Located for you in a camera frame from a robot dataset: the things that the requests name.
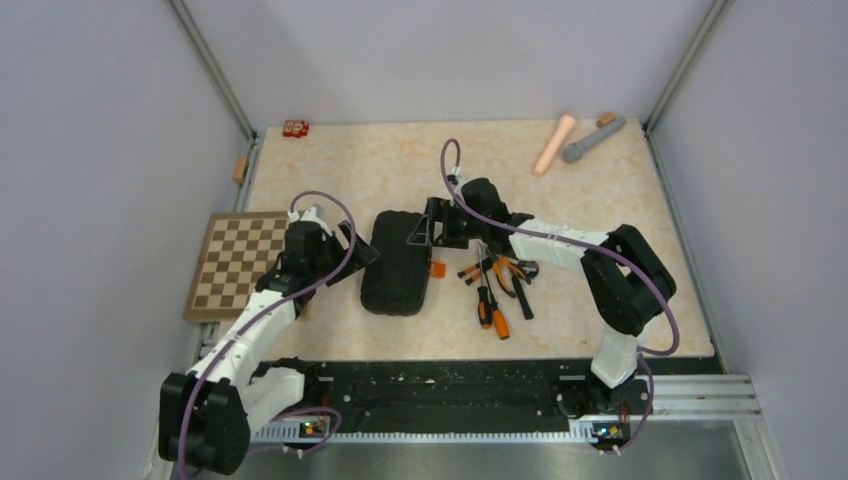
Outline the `black plastic tool case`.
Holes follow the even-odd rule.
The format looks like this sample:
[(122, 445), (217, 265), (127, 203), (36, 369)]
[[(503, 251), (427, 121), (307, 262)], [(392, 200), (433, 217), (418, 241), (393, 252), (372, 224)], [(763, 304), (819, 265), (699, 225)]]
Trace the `black plastic tool case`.
[(413, 316), (422, 310), (432, 249), (408, 243), (421, 218), (419, 213), (395, 210), (377, 215), (370, 245), (379, 257), (365, 268), (360, 288), (360, 302), (368, 312)]

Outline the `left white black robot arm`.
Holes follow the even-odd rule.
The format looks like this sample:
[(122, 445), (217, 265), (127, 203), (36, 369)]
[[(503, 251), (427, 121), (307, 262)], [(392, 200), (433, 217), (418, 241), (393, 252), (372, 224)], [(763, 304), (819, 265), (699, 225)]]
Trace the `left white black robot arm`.
[(255, 372), (271, 343), (303, 312), (321, 286), (330, 287), (373, 263), (378, 252), (349, 220), (332, 230), (312, 216), (294, 216), (283, 249), (230, 331), (185, 373), (160, 389), (157, 449), (185, 469), (234, 473), (255, 432), (291, 407), (308, 413), (320, 386), (292, 367)]

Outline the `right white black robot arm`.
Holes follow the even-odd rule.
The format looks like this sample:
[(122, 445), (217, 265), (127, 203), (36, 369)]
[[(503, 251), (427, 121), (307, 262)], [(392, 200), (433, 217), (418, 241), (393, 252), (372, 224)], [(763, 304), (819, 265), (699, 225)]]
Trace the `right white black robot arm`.
[(627, 224), (578, 231), (512, 212), (486, 178), (451, 175), (448, 185), (450, 198), (428, 199), (408, 244), (465, 249), (479, 240), (494, 255), (583, 273), (606, 327), (584, 380), (560, 387), (556, 405), (569, 418), (618, 411), (639, 366), (639, 338), (677, 291), (641, 232)]

